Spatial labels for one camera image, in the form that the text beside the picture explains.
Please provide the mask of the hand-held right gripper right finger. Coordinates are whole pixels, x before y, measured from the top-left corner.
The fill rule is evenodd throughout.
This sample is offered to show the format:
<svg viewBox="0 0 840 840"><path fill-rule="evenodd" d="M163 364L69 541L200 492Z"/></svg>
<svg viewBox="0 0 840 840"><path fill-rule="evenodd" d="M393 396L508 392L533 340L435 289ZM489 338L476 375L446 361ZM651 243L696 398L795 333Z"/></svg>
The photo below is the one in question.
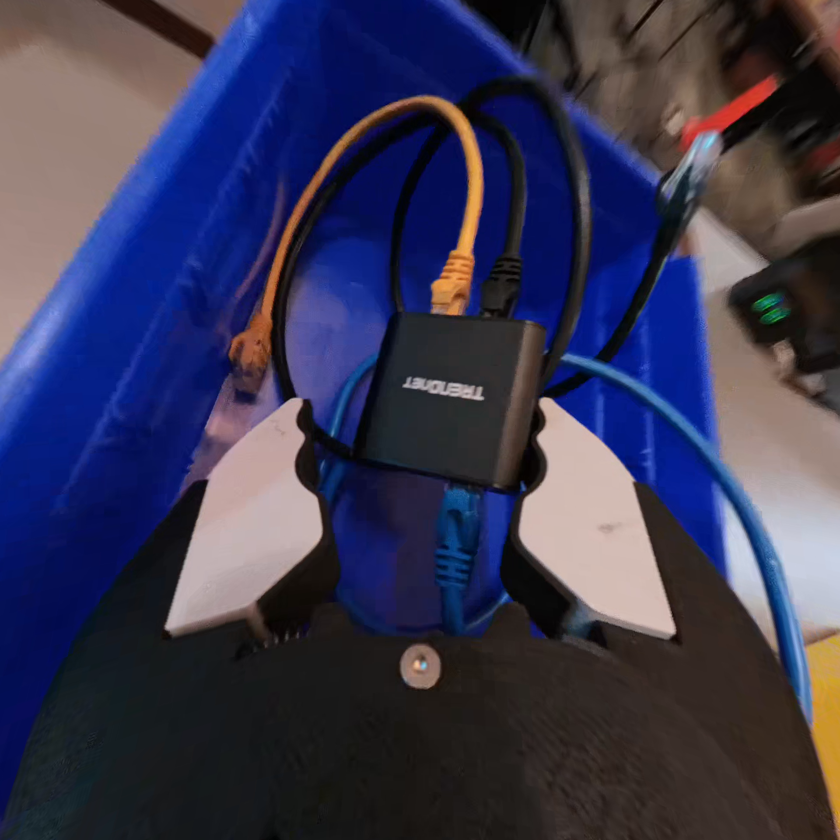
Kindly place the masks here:
<svg viewBox="0 0 840 840"><path fill-rule="evenodd" d="M677 634L636 482L611 449L553 400L539 400L533 469L511 514L500 577L548 638L599 623Z"/></svg>

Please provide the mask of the black network switch box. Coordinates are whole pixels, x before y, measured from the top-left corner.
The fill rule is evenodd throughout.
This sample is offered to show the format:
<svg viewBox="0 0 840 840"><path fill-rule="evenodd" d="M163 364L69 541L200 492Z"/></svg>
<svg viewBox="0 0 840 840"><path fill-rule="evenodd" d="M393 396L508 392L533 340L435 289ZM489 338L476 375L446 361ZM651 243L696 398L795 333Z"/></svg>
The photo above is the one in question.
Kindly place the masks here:
<svg viewBox="0 0 840 840"><path fill-rule="evenodd" d="M543 368L533 321L398 312L353 442L367 465L512 493Z"/></svg>

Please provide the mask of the black device with green lights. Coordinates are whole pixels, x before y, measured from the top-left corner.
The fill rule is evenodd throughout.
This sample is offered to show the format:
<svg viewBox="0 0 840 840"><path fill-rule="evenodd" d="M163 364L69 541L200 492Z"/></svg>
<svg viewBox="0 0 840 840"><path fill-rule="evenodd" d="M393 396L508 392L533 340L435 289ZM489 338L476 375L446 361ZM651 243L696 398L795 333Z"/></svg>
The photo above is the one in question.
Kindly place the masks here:
<svg viewBox="0 0 840 840"><path fill-rule="evenodd" d="M735 283L730 312L755 345L787 343L794 369L810 375L838 369L838 251L804 248Z"/></svg>

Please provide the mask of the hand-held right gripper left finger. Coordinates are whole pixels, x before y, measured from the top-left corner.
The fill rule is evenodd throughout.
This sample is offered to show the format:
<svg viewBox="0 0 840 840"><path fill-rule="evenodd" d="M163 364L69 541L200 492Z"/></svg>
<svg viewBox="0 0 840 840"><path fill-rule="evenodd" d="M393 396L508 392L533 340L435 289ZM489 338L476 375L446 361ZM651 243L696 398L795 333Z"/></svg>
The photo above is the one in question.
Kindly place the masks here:
<svg viewBox="0 0 840 840"><path fill-rule="evenodd" d="M312 406L295 397L237 441L207 478L164 633L244 624L264 642L290 636L311 624L339 582Z"/></svg>

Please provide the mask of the blue plastic bin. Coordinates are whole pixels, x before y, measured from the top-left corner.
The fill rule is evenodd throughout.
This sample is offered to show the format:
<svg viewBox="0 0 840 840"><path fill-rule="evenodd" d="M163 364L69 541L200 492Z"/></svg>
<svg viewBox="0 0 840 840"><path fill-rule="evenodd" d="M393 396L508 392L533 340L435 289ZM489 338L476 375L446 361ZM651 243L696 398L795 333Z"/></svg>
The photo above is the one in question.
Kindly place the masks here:
<svg viewBox="0 0 840 840"><path fill-rule="evenodd" d="M168 514L247 323L245 282L278 186L294 201L341 133L404 97L451 101L528 66L456 2L251 2L122 182L2 368L2 812L56 672L118 574ZM647 262L658 177L567 105L591 174L593 242L570 351L590 356ZM570 193L553 129L530 101L488 109L528 161L518 315L552 331L570 266ZM353 179L301 255L290 367L326 426L393 311L392 203L423 141ZM669 261L614 364L717 435L697 269ZM605 383L562 406L649 484L728 576L706 467L664 421ZM348 470L334 509L342 595L386 628L439 622L441 486Z"/></svg>

